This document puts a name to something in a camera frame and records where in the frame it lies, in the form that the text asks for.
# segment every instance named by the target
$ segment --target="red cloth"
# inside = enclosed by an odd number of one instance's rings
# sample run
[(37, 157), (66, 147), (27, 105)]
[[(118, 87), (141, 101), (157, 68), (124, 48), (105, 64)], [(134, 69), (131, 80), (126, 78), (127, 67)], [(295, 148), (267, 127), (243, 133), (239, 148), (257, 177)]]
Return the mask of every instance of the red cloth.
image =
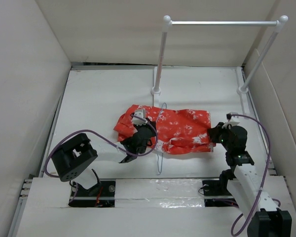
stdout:
[[(156, 121), (161, 110), (153, 106), (132, 105), (119, 118), (114, 128), (118, 132), (118, 141), (123, 141), (136, 132), (130, 115), (137, 109), (145, 109), (146, 117), (151, 121)], [(213, 151), (214, 144), (207, 135), (207, 129), (211, 128), (210, 114), (207, 111), (163, 109), (156, 127), (158, 151), (173, 155)]]

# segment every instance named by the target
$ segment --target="vertical white pole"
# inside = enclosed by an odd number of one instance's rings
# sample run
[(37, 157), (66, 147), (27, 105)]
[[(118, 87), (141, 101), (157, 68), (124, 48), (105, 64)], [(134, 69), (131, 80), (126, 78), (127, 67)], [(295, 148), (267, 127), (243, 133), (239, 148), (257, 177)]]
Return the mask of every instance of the vertical white pole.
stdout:
[(151, 93), (153, 95), (161, 93), (161, 89), (159, 86), (160, 86), (160, 79), (161, 79), (162, 61), (163, 61), (164, 49), (166, 47), (168, 29), (170, 26), (171, 26), (171, 18), (169, 16), (164, 16), (163, 17), (161, 46), (160, 46), (159, 60), (158, 60), (158, 66), (157, 66), (157, 75), (156, 75), (154, 87), (151, 89)]
[(250, 81), (252, 80), (253, 76), (257, 72), (257, 70), (258, 70), (260, 64), (262, 63), (262, 60), (266, 56), (268, 50), (271, 48), (273, 42), (276, 39), (276, 36), (283, 29), (283, 27), (287, 21), (288, 21), (287, 16), (281, 16), (280, 19), (277, 21), (277, 26), (275, 27), (274, 32), (272, 33), (272, 35), (268, 39), (266, 45), (264, 46), (264, 49), (263, 49), (262, 53), (260, 54), (260, 57), (256, 61), (256, 64), (253, 67), (253, 69), (251, 70), (251, 72), (249, 73), (245, 83), (238, 88), (238, 90), (237, 90), (238, 93), (247, 93), (248, 92), (248, 85), (249, 85)]

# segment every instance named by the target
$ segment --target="clear plastic sheet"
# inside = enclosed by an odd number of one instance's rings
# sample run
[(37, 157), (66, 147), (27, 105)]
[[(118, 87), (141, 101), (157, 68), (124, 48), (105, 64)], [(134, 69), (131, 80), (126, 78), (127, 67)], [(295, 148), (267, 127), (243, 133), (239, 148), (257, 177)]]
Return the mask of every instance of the clear plastic sheet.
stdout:
[(116, 181), (116, 207), (204, 207), (201, 179), (123, 179)]

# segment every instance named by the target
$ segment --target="white pipe rack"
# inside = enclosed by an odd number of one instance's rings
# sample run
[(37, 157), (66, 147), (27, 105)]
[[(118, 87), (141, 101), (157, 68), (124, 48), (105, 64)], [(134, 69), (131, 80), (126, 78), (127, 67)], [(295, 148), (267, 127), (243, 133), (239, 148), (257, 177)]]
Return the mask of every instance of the white pipe rack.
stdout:
[(161, 46), (160, 46), (160, 53), (159, 53), (159, 60), (157, 66), (157, 74), (155, 79), (154, 87), (151, 89), (151, 93), (153, 95), (160, 95), (160, 79), (161, 79), (161, 71), (162, 71), (162, 61), (164, 57), (164, 50), (166, 47), (166, 40), (167, 34), (169, 31), (170, 26), (179, 26), (179, 25), (195, 25), (195, 26), (260, 26), (260, 27), (275, 27), (274, 32), (269, 38), (268, 42), (266, 43), (260, 57), (255, 63), (252, 71), (248, 75), (245, 83), (237, 89), (237, 92), (240, 93), (247, 93), (248, 92), (248, 85), (252, 80), (253, 76), (255, 75), (256, 71), (258, 70), (262, 60), (266, 56), (268, 50), (271, 48), (273, 42), (276, 39), (276, 36), (280, 31), (283, 29), (285, 23), (288, 21), (287, 16), (281, 16), (277, 21), (172, 21), (170, 16), (163, 17), (163, 27), (162, 27), (162, 37), (161, 37)]

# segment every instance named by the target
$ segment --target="white wall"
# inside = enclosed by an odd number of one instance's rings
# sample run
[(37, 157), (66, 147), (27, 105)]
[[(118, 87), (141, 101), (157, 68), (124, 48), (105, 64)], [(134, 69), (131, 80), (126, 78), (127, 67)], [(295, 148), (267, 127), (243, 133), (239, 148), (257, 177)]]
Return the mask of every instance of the white wall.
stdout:
[[(156, 64), (162, 18), (265, 20), (275, 0), (37, 0), (72, 62)], [(164, 63), (241, 66), (258, 27), (175, 26)]]
[(70, 63), (34, 0), (0, 0), (0, 237), (37, 170)]
[[(272, 19), (286, 14), (289, 21), (278, 35), (250, 85), (259, 117), (273, 142), (272, 159), (285, 175), (296, 206), (296, 0), (281, 0)], [(248, 74), (271, 30), (265, 32), (249, 58)]]

